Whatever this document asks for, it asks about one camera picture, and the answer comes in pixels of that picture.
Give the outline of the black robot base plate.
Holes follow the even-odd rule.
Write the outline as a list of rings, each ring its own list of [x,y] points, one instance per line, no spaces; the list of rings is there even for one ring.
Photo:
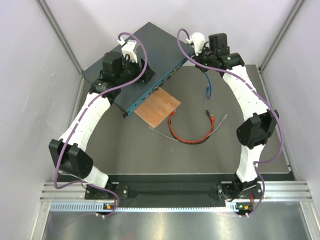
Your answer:
[[[113,174],[105,188],[121,200],[140,195],[200,196],[213,200],[260,197],[258,178],[242,183],[235,174]]]

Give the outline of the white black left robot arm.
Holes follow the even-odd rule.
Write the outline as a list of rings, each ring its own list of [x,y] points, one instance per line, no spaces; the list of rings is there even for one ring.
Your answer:
[[[79,113],[66,132],[49,143],[56,189],[60,189],[59,172],[63,172],[76,177],[79,183],[95,186],[102,198],[113,194],[109,176],[94,166],[93,159],[86,153],[87,145],[100,119],[122,89],[139,80],[150,79],[152,75],[146,53],[141,59],[132,51],[111,51],[104,55],[99,77],[91,84]]]

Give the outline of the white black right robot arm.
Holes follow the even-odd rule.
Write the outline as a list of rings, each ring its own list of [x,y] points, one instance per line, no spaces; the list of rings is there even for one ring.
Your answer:
[[[196,68],[203,73],[208,67],[220,69],[220,75],[230,87],[243,115],[243,123],[237,128],[236,136],[241,144],[240,162],[231,187],[222,188],[220,194],[228,201],[245,198],[257,185],[258,176],[254,162],[261,153],[276,127],[277,112],[255,94],[255,87],[249,79],[245,62],[237,52],[231,53],[225,33],[212,34],[205,38],[194,32],[188,39],[194,47],[193,59]]]

